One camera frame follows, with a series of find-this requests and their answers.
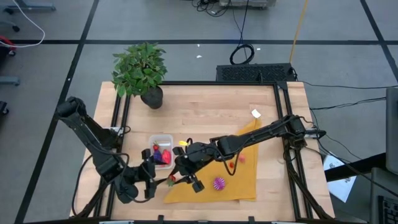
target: white cable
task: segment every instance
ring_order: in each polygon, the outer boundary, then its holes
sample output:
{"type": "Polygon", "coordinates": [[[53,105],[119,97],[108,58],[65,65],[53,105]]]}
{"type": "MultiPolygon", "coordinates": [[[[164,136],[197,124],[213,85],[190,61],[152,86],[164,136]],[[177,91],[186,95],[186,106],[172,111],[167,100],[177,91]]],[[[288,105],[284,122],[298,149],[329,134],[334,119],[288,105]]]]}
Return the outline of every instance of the white cable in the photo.
{"type": "Polygon", "coordinates": [[[5,45],[5,46],[7,46],[7,47],[16,47],[16,48],[33,47],[33,46],[37,46],[37,45],[41,44],[41,43],[43,42],[44,38],[45,38],[45,32],[44,32],[44,30],[43,30],[42,28],[40,28],[36,23],[34,23],[31,19],[29,19],[29,18],[25,15],[25,13],[24,13],[24,12],[22,11],[22,9],[19,7],[18,3],[15,2],[15,0],[12,0],[12,1],[13,1],[14,4],[18,7],[18,9],[19,9],[20,12],[22,13],[22,15],[24,15],[25,18],[26,18],[27,20],[29,20],[33,25],[35,25],[37,28],[39,28],[39,30],[41,30],[41,31],[43,32],[43,37],[42,37],[42,39],[40,40],[39,43],[30,44],[30,45],[15,46],[15,45],[6,44],[6,43],[1,42],[1,41],[0,41],[0,44],[3,44],[3,45],[5,45]]]}

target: potted plant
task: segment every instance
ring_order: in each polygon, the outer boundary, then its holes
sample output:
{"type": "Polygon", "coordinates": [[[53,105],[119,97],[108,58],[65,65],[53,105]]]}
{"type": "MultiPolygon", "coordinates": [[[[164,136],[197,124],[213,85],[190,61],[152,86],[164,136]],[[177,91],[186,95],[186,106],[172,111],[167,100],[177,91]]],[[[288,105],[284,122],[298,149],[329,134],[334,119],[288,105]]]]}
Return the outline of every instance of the potted plant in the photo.
{"type": "Polygon", "coordinates": [[[156,44],[143,43],[130,46],[124,53],[113,54],[116,65],[112,82],[119,96],[140,95],[150,108],[160,108],[163,91],[159,84],[167,72],[164,59],[160,57],[163,53],[166,51],[156,47],[156,44]]]}

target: yellow cable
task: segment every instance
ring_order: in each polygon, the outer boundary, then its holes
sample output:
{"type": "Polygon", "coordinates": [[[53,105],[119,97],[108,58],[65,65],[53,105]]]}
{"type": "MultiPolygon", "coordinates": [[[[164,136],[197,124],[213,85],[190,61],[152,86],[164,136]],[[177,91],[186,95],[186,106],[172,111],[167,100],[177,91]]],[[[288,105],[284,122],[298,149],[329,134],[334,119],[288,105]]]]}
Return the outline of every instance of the yellow cable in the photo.
{"type": "Polygon", "coordinates": [[[306,8],[307,8],[307,4],[308,4],[308,0],[305,0],[304,7],[303,7],[303,11],[301,12],[300,20],[298,21],[296,34],[294,35],[292,50],[290,51],[290,58],[289,58],[289,62],[290,62],[290,63],[292,63],[293,54],[294,54],[294,47],[295,47],[295,44],[296,44],[297,37],[299,36],[299,32],[300,32],[300,28],[301,28],[301,23],[303,22],[303,18],[304,18],[305,10],[306,10],[306,8]]]}

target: green leaves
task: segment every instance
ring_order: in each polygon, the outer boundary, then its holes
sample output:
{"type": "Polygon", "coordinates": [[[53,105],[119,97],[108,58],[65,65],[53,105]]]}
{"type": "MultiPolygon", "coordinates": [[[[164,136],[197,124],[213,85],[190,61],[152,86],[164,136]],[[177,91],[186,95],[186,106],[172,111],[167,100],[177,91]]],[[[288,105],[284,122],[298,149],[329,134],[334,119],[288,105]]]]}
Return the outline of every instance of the green leaves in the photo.
{"type": "Polygon", "coordinates": [[[113,54],[115,68],[112,82],[119,96],[143,95],[149,88],[162,83],[167,72],[164,66],[163,49],[156,44],[132,45],[121,54],[113,54]]]}

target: black plant pot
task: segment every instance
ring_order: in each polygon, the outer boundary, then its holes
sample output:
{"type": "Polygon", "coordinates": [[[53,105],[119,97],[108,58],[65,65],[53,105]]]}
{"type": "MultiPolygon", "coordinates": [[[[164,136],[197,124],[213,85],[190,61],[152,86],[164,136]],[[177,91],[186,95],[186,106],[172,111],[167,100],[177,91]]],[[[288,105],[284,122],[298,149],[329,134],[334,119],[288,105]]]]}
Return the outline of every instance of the black plant pot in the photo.
{"type": "Polygon", "coordinates": [[[163,90],[159,86],[149,88],[147,93],[141,96],[141,100],[152,109],[160,108],[163,104],[163,90]]]}

